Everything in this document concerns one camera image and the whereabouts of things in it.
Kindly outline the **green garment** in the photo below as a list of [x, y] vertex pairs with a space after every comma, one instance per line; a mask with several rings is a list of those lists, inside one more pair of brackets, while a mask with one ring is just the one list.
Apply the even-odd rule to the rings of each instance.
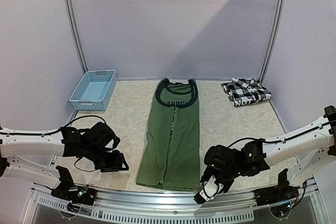
[[159, 82], [147, 121], [137, 185], [172, 191], [199, 189], [199, 107], [194, 79]]

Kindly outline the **black white checked shirt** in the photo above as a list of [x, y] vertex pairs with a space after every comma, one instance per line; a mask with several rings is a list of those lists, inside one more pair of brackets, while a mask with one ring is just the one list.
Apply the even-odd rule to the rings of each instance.
[[271, 92], [253, 78], [232, 78], [231, 82], [222, 83], [225, 94], [234, 107], [268, 101]]

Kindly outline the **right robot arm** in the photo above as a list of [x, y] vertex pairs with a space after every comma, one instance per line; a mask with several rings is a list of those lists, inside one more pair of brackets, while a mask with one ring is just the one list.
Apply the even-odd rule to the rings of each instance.
[[271, 138], [248, 138], [240, 150], [216, 145], [208, 149], [201, 177], [201, 196], [206, 200], [226, 193], [239, 176], [255, 176], [262, 171], [304, 154], [305, 157], [285, 170], [286, 180], [271, 190], [276, 201], [291, 194], [314, 173], [335, 161], [335, 107], [324, 108], [324, 115], [287, 134]]

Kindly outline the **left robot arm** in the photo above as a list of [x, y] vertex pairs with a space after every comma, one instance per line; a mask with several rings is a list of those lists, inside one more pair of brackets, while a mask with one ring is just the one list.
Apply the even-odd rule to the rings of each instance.
[[63, 126], [57, 130], [18, 132], [1, 130], [1, 176], [18, 178], [56, 189], [67, 200], [78, 195], [78, 188], [65, 167], [45, 166], [23, 159], [24, 155], [52, 155], [85, 158], [102, 173], [129, 170], [124, 155], [117, 150], [120, 139], [105, 123], [77, 129]]

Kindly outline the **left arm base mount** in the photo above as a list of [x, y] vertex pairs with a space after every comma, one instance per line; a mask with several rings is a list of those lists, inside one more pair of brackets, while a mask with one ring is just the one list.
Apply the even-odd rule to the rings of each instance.
[[89, 187], [89, 185], [75, 185], [69, 170], [65, 167], [56, 166], [56, 170], [60, 175], [60, 184], [51, 190], [52, 196], [67, 200], [72, 204], [93, 206], [97, 196], [96, 189]]

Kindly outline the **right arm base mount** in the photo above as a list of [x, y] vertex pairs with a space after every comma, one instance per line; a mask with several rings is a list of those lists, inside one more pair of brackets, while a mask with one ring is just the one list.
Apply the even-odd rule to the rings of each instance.
[[299, 196], [300, 187], [290, 186], [287, 172], [288, 169], [285, 168], [278, 174], [278, 182], [275, 186], [254, 190], [257, 206], [275, 204]]

